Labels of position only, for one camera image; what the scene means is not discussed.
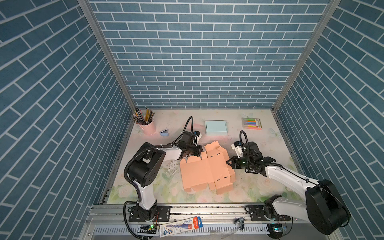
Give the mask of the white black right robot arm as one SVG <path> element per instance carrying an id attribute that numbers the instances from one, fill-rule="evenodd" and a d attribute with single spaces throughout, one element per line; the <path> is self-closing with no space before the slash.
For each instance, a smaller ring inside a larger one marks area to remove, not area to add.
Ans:
<path id="1" fill-rule="evenodd" d="M 277 221 L 285 216 L 307 221 L 324 235 L 350 223 L 351 213 L 336 186 L 329 180 L 316 180 L 289 170 L 271 157 L 263 157 L 255 142 L 232 144 L 236 156 L 227 161 L 234 170 L 259 174 L 283 184 L 300 200 L 274 195 L 264 201 L 260 211 L 264 219 Z"/>

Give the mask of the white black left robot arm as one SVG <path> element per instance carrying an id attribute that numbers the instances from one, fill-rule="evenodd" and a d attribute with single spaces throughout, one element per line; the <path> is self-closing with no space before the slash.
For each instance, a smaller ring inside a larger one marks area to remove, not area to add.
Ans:
<path id="1" fill-rule="evenodd" d="M 184 132 L 177 140 L 167 145 L 152 145 L 144 143 L 127 163 L 124 178 L 136 190 L 138 208 L 145 213 L 153 212 L 157 207 L 154 196 L 153 181 L 164 161 L 180 160 L 189 156 L 199 156 L 202 146 L 199 131 Z"/>

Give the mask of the light teal paper box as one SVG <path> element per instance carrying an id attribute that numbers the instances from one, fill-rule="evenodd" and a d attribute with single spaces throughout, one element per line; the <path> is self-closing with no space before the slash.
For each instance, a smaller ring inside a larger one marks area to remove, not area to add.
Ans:
<path id="1" fill-rule="evenodd" d="M 225 136 L 228 133 L 227 123 L 224 120 L 205 121 L 207 136 Z"/>

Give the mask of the pink paper box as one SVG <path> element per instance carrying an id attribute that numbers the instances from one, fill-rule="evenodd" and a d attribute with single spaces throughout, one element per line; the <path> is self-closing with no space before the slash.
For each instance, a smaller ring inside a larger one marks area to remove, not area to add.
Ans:
<path id="1" fill-rule="evenodd" d="M 218 195 L 233 190 L 236 176 L 235 171 L 227 164 L 229 159 L 227 150 L 217 141 L 206 145 L 200 157 L 181 159 L 184 190 L 190 193 L 209 188 L 211 191 L 215 190 Z"/>

